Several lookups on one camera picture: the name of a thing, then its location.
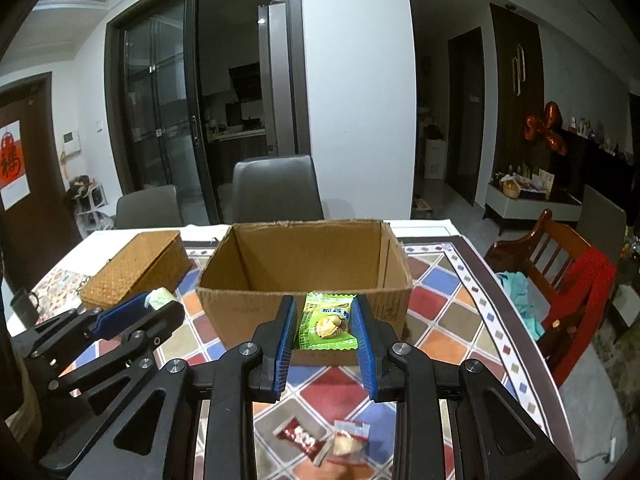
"metal bolt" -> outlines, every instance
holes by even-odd
[[[394,343],[391,349],[394,351],[394,354],[407,355],[411,351],[411,345],[398,341],[397,343]]]
[[[177,374],[184,370],[184,360],[183,359],[171,359],[166,364],[166,369],[169,370],[171,374]]]
[[[484,368],[484,365],[478,361],[478,359],[467,359],[465,361],[465,368],[471,373],[477,374]]]
[[[238,350],[242,355],[252,355],[258,351],[258,345],[256,343],[252,343],[251,341],[247,341],[246,343],[242,343]]]

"green snack package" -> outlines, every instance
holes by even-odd
[[[351,294],[306,295],[298,330],[301,350],[355,350],[358,340],[349,333]]]

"brown door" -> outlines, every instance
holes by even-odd
[[[473,205],[484,131],[484,53],[480,27],[449,40],[449,81],[445,180]]]
[[[509,164],[513,164],[514,168],[527,164],[537,173],[540,167],[546,169],[549,150],[544,147],[544,142],[527,142],[524,127],[527,116],[542,116],[545,105],[538,25],[493,4],[491,16],[498,62],[498,126],[494,173],[506,171]],[[524,68],[521,67],[520,72],[518,54],[524,58]]]
[[[0,203],[4,277],[27,290],[81,240],[65,206],[65,188],[51,119],[51,74],[0,88],[0,132],[20,121],[20,143],[30,193],[8,209]],[[8,150],[2,156],[8,158]],[[0,161],[0,170],[4,166]]]

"door poster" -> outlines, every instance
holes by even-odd
[[[20,140],[20,121],[15,121],[0,126],[0,197],[4,210],[29,193]]]

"open cardboard box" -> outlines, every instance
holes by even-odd
[[[196,287],[225,348],[248,341],[295,298],[298,323],[308,292],[365,294],[377,319],[400,335],[412,279],[404,251],[381,221],[235,224]],[[292,364],[355,365],[355,352],[294,350]]]

